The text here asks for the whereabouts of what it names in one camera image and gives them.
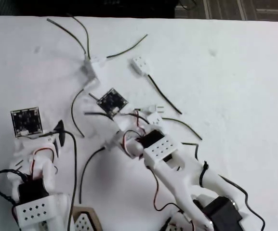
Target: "white table surface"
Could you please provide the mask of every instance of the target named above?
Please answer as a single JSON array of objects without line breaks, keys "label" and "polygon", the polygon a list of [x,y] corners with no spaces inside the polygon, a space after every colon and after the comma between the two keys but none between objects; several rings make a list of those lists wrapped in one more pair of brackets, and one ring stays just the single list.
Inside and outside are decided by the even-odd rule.
[{"label": "white table surface", "polygon": [[[69,28],[85,45],[83,29],[70,18],[52,18]],[[80,18],[87,26],[91,53],[104,57],[148,37],[133,51],[107,62],[106,84],[136,107],[158,103],[166,116],[177,114],[150,83],[138,78],[129,59],[142,54],[165,94],[184,114],[183,121],[203,137],[199,158],[243,186],[249,203],[266,220],[266,231],[278,230],[278,23]],[[45,126],[63,119],[76,135],[70,104],[85,82],[83,54],[73,38],[39,17],[0,17],[0,169],[13,155],[10,111],[38,106]],[[91,101],[82,95],[75,117],[87,138],[78,137],[78,171],[87,158],[114,134],[105,117],[86,117]],[[181,141],[198,142],[187,129],[168,123]],[[71,193],[71,139],[58,163],[58,190]],[[4,186],[6,179],[0,177]],[[92,206],[108,231],[156,231],[171,209],[156,212],[156,183],[143,162],[122,152],[99,154],[83,184],[83,201]],[[160,185],[157,205],[172,201]],[[0,197],[0,230],[17,230],[11,205]]]}]

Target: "wire connector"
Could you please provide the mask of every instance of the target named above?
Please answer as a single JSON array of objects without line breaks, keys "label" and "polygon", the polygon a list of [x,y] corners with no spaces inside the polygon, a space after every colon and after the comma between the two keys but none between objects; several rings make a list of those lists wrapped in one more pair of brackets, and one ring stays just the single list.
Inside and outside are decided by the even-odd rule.
[{"label": "wire connector", "polygon": [[142,108],[136,108],[135,110],[138,110],[140,112],[144,113],[164,113],[164,106],[157,106],[156,104],[147,106],[147,107],[142,107]]},{"label": "wire connector", "polygon": [[140,76],[147,77],[149,75],[149,66],[146,60],[144,60],[141,56],[131,59],[131,66]]}]

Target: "black wire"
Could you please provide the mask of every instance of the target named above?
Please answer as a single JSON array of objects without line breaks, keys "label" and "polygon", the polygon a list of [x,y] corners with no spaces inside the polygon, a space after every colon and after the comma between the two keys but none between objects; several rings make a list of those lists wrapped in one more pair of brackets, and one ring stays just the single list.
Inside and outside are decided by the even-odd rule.
[{"label": "black wire", "polygon": [[203,176],[204,176],[205,172],[208,170],[208,168],[209,168],[209,165],[207,164],[206,161],[204,161],[203,170],[199,177],[199,184],[202,188],[203,188]]},{"label": "black wire", "polygon": [[198,149],[199,149],[199,145],[197,143],[182,143],[183,145],[193,145],[196,147],[196,150],[195,150],[195,158],[196,160],[198,160]]},{"label": "black wire", "polygon": [[72,193],[72,198],[71,198],[71,206],[70,206],[70,212],[69,212],[69,217],[68,217],[68,226],[67,226],[67,231],[70,231],[70,224],[71,224],[71,217],[72,217],[72,211],[73,211],[73,204],[75,202],[75,197],[76,197],[76,189],[77,189],[77,141],[75,136],[69,132],[69,131],[65,131],[65,130],[57,130],[57,131],[51,131],[48,132],[44,135],[38,136],[38,137],[46,137],[46,136],[51,136],[53,134],[57,134],[57,133],[66,133],[68,135],[71,136],[72,140],[73,140],[73,144],[74,144],[74,156],[75,156],[75,182],[74,182],[74,187],[73,187],[73,193]]},{"label": "black wire", "polygon": [[147,124],[149,124],[149,122],[148,122],[148,120],[147,120],[147,119],[145,119],[144,117],[142,117],[142,116],[140,116],[140,115],[138,115],[138,114],[134,114],[134,113],[127,113],[127,114],[124,114],[124,115],[137,117],[137,118],[139,118],[139,119],[143,120],[144,122],[146,122]]},{"label": "black wire", "polygon": [[193,4],[194,4],[194,6],[193,7],[191,7],[191,8],[186,8],[182,3],[181,3],[181,0],[179,0],[179,4],[181,5],[181,7],[183,7],[186,11],[191,11],[191,10],[193,10],[193,9],[195,9],[196,7],[197,7],[197,2],[195,1],[195,0],[191,0],[192,2],[193,2]]},{"label": "black wire", "polygon": [[179,114],[183,114],[180,110],[178,110],[175,105],[162,93],[162,91],[159,89],[159,87],[157,86],[157,84],[154,82],[152,76],[148,75],[149,80],[153,83],[154,87],[157,89],[158,93],[163,97],[163,99],[169,104],[171,105],[171,107]]},{"label": "black wire", "polygon": [[81,134],[81,136],[84,138],[85,136],[84,136],[84,134],[81,132],[81,130],[78,128],[78,126],[77,126],[77,124],[76,124],[76,122],[75,122],[75,119],[74,119],[74,117],[73,117],[73,104],[75,103],[75,100],[76,100],[76,98],[81,94],[81,92],[83,92],[84,91],[84,89],[82,89],[82,90],[80,90],[77,94],[76,94],[76,96],[75,96],[75,98],[73,99],[73,101],[72,101],[72,104],[71,104],[71,118],[72,118],[72,122],[74,123],[74,125],[76,126],[76,128],[77,128],[77,130],[79,131],[79,133]]},{"label": "black wire", "polygon": [[113,121],[113,118],[106,113],[103,112],[84,112],[85,116],[105,116]]},{"label": "black wire", "polygon": [[90,158],[88,158],[84,168],[83,168],[83,172],[82,172],[82,176],[81,176],[81,181],[80,181],[80,187],[79,187],[79,204],[82,203],[82,184],[83,184],[83,177],[84,177],[84,173],[85,173],[85,170],[86,170],[86,167],[88,165],[88,163],[91,161],[91,159],[99,152],[101,152],[102,150],[106,149],[105,147],[102,147],[100,149],[98,149],[96,152],[94,152]]},{"label": "black wire", "polygon": [[[27,182],[27,180],[28,180],[27,175],[23,174],[22,172],[20,172],[18,170],[14,170],[14,169],[3,169],[3,170],[0,170],[0,174],[1,173],[8,173],[8,172],[11,172],[13,174],[16,174],[16,175],[20,176],[21,179],[23,180],[23,182]],[[1,191],[0,191],[0,196],[3,197],[5,200],[9,201],[10,203],[12,203],[13,206],[16,206],[16,202],[14,201],[14,199],[11,196],[6,196]]]},{"label": "black wire", "polygon": [[87,55],[88,55],[89,59],[91,59],[91,56],[90,56],[90,39],[89,39],[89,33],[87,32],[86,27],[83,25],[82,22],[80,22],[78,19],[76,19],[71,14],[66,13],[66,15],[69,16],[69,17],[72,17],[74,20],[76,20],[83,27],[83,29],[85,30],[86,38],[87,38]]},{"label": "black wire", "polygon": [[121,54],[124,54],[124,53],[126,53],[126,52],[132,50],[132,49],[135,48],[143,39],[145,39],[147,36],[148,36],[148,35],[145,35],[145,36],[144,36],[143,38],[141,38],[136,44],[134,44],[132,47],[128,48],[127,50],[122,51],[122,52],[117,53],[117,54],[109,55],[109,56],[107,56],[106,58],[107,58],[107,59],[109,59],[109,58],[114,58],[114,57],[116,57],[116,56],[119,56],[119,55],[121,55]]},{"label": "black wire", "polygon": [[220,176],[222,179],[224,179],[227,183],[229,183],[230,185],[233,185],[235,188],[239,189],[244,195],[245,195],[245,204],[246,204],[246,207],[249,209],[250,212],[252,212],[258,219],[260,219],[262,221],[262,227],[261,227],[261,231],[264,230],[265,228],[265,220],[259,215],[257,214],[252,208],[250,208],[249,204],[248,204],[248,193],[246,190],[244,190],[242,187],[240,187],[238,184],[230,181],[229,179],[223,177],[223,176]]},{"label": "black wire", "polygon": [[171,120],[171,121],[175,121],[175,122],[178,122],[178,123],[181,123],[183,125],[185,125],[187,128],[189,128],[200,140],[203,140],[201,136],[199,136],[199,134],[196,133],[196,131],[194,131],[188,124],[186,124],[185,122],[181,121],[181,120],[178,120],[178,119],[174,119],[174,118],[165,118],[163,117],[162,118],[163,120]]},{"label": "black wire", "polygon": [[85,48],[83,47],[82,43],[79,41],[79,39],[74,36],[69,30],[65,29],[64,27],[62,27],[61,25],[59,25],[58,23],[56,23],[55,21],[51,20],[50,18],[47,18],[47,21],[56,25],[57,27],[61,28],[63,31],[65,31],[66,33],[68,33],[71,37],[73,37],[77,42],[78,44],[82,47],[83,51],[84,51],[84,54],[86,54],[86,50]]}]

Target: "circuit board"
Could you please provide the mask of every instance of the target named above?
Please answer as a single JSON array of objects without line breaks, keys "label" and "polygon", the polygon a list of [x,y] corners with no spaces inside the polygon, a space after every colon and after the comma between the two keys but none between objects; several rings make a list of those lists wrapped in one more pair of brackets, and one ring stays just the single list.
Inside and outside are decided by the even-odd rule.
[{"label": "circuit board", "polygon": [[11,111],[11,115],[16,137],[42,133],[38,107]]},{"label": "circuit board", "polygon": [[114,117],[124,106],[128,104],[114,88],[108,91],[101,99],[97,100],[99,105],[110,117]]}]

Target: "electrical wire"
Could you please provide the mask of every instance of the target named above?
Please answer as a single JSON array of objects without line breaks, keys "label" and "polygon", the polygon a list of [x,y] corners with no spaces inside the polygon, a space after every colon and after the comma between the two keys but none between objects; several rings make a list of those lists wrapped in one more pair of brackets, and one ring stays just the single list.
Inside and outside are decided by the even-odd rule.
[{"label": "electrical wire", "polygon": [[84,112],[84,115],[85,116],[105,116],[113,121],[113,118],[111,116],[109,116],[107,113],[103,113],[103,112]]},{"label": "electrical wire", "polygon": [[153,202],[155,210],[160,212],[160,211],[164,210],[167,206],[174,205],[175,207],[177,207],[179,209],[179,211],[182,211],[182,209],[177,204],[175,204],[175,203],[167,203],[164,207],[162,207],[160,209],[158,209],[156,207],[156,198],[157,198],[157,195],[158,195],[158,192],[159,192],[159,182],[158,182],[158,179],[157,179],[156,175],[154,174],[154,172],[149,167],[147,167],[147,169],[152,172],[152,174],[153,174],[153,176],[154,176],[154,178],[156,180],[156,184],[157,184],[156,192],[155,192],[155,196],[154,196],[154,202]]},{"label": "electrical wire", "polygon": [[193,4],[194,4],[194,6],[193,7],[191,7],[191,8],[186,8],[182,3],[181,3],[181,0],[179,0],[179,4],[181,5],[181,7],[183,7],[186,11],[191,11],[191,10],[193,10],[193,9],[195,9],[196,7],[197,7],[197,2],[195,1],[195,0],[191,0],[192,2],[193,2]]},{"label": "electrical wire", "polygon": [[137,127],[143,131],[144,135],[146,135],[145,129],[139,125],[139,117],[137,117],[136,124],[137,124]]},{"label": "electrical wire", "polygon": [[71,217],[72,217],[72,211],[73,211],[73,204],[75,202],[75,197],[76,197],[76,188],[77,188],[77,141],[75,136],[66,130],[54,130],[51,132],[48,132],[46,134],[40,135],[38,137],[46,137],[46,136],[51,136],[57,133],[66,133],[71,136],[73,143],[74,143],[74,157],[75,157],[75,179],[74,179],[74,187],[73,187],[73,193],[72,193],[72,198],[71,198],[71,205],[70,205],[70,212],[69,212],[69,217],[68,217],[68,225],[67,225],[67,231],[70,231],[70,224],[71,224]]},{"label": "electrical wire", "polygon": [[66,13],[66,15],[69,16],[69,17],[72,17],[74,20],[76,20],[83,27],[83,29],[85,30],[86,38],[87,38],[87,55],[88,55],[89,59],[91,59],[91,55],[90,55],[90,39],[89,39],[89,33],[87,32],[86,27],[83,25],[82,22],[80,22],[77,18],[75,18],[71,14]]},{"label": "electrical wire", "polygon": [[[27,182],[28,181],[27,175],[23,174],[22,172],[20,172],[18,170],[14,170],[14,169],[0,170],[0,174],[1,173],[8,173],[8,172],[11,172],[13,174],[18,175],[19,177],[21,177],[23,182]],[[9,201],[10,203],[12,203],[13,206],[16,206],[16,202],[14,201],[14,199],[11,196],[6,196],[1,191],[0,191],[0,196],[3,197],[5,200]]]},{"label": "electrical wire", "polygon": [[103,151],[104,149],[106,149],[105,147],[102,147],[100,149],[98,149],[97,151],[95,151],[91,156],[90,158],[88,158],[87,162],[85,163],[85,166],[83,168],[83,172],[82,172],[82,175],[81,175],[81,181],[80,181],[80,186],[79,186],[79,204],[82,203],[82,184],[83,184],[83,177],[84,177],[84,173],[85,173],[85,170],[86,170],[86,167],[87,165],[89,164],[89,162],[91,161],[91,159],[99,152]]},{"label": "electrical wire", "polygon": [[127,134],[128,132],[130,132],[130,131],[136,133],[140,138],[142,137],[142,136],[141,136],[137,131],[135,131],[135,130],[127,130],[127,131],[125,131],[125,133],[124,133],[124,135],[123,135],[123,139],[122,139],[122,147],[123,147],[125,153],[126,153],[129,157],[130,157],[131,155],[129,154],[129,152],[128,152],[128,150],[127,150],[127,147],[126,147],[126,134]]},{"label": "electrical wire", "polygon": [[245,205],[246,207],[249,209],[250,212],[252,212],[252,214],[254,214],[258,219],[260,219],[262,221],[262,227],[261,227],[261,231],[263,231],[265,229],[265,220],[259,215],[257,214],[248,204],[248,193],[246,190],[244,190],[242,187],[240,187],[238,184],[230,181],[229,179],[220,176],[222,179],[224,179],[227,183],[229,183],[230,185],[234,186],[235,188],[237,188],[238,190],[240,190],[244,195],[245,195]]},{"label": "electrical wire", "polygon": [[144,117],[140,116],[140,115],[137,115],[137,114],[134,114],[134,113],[127,113],[127,114],[121,114],[123,116],[134,116],[136,118],[139,118],[141,120],[143,120],[144,122],[146,122],[147,124],[149,124],[148,120],[145,119]]},{"label": "electrical wire", "polygon": [[196,227],[195,224],[193,223],[193,221],[190,221],[191,227],[192,227],[192,231],[196,231]]},{"label": "electrical wire", "polygon": [[162,91],[160,90],[160,88],[157,86],[157,84],[155,83],[155,81],[153,80],[152,76],[147,75],[149,80],[153,83],[154,87],[156,88],[156,90],[158,91],[158,93],[163,97],[163,99],[169,104],[171,105],[171,107],[179,114],[183,114],[180,110],[177,109],[177,107],[175,107],[175,105],[162,93]]},{"label": "electrical wire", "polygon": [[142,42],[142,40],[145,39],[147,36],[148,36],[148,35],[146,34],[146,35],[145,35],[143,38],[141,38],[136,44],[134,44],[132,47],[128,48],[127,50],[122,51],[122,52],[117,53],[117,54],[109,55],[109,56],[107,56],[106,58],[107,58],[107,59],[109,59],[109,58],[114,58],[114,57],[117,57],[117,56],[119,56],[119,55],[121,55],[121,54],[124,54],[124,53],[126,53],[126,52],[128,52],[128,51],[131,51],[133,48],[135,48],[137,45],[139,45],[139,43]]},{"label": "electrical wire", "polygon": [[196,147],[196,150],[195,150],[195,158],[196,160],[198,160],[198,149],[199,149],[199,145],[197,143],[184,143],[182,142],[183,145],[193,145]]},{"label": "electrical wire", "polygon": [[79,131],[79,133],[81,134],[81,136],[82,136],[83,138],[85,138],[84,134],[81,132],[81,130],[80,130],[79,127],[77,126],[77,124],[76,124],[76,122],[75,122],[75,118],[73,117],[73,105],[74,105],[74,103],[75,103],[76,98],[77,98],[83,91],[84,91],[84,89],[80,90],[80,91],[76,94],[75,98],[74,98],[73,101],[72,101],[72,104],[71,104],[71,118],[72,118],[72,122],[74,123],[75,127],[77,128],[77,130]]},{"label": "electrical wire", "polygon": [[82,45],[82,43],[79,41],[79,39],[78,39],[76,36],[74,36],[74,34],[72,34],[69,30],[67,30],[66,28],[62,27],[61,25],[59,25],[59,24],[56,23],[55,21],[51,20],[50,18],[47,18],[47,21],[48,21],[49,23],[52,23],[53,25],[55,25],[55,26],[61,28],[63,31],[65,31],[65,32],[68,33],[71,37],[73,37],[73,38],[78,42],[78,44],[82,47],[82,49],[83,49],[83,51],[84,51],[84,54],[86,54],[85,48],[83,47],[83,45]]},{"label": "electrical wire", "polygon": [[189,128],[200,140],[203,140],[202,137],[196,133],[196,131],[194,131],[188,124],[186,124],[185,122],[181,121],[181,120],[178,120],[178,119],[174,119],[174,118],[165,118],[163,117],[162,118],[163,120],[170,120],[170,121],[175,121],[175,122],[178,122],[178,123],[181,123],[183,125],[185,125],[187,128]]}]

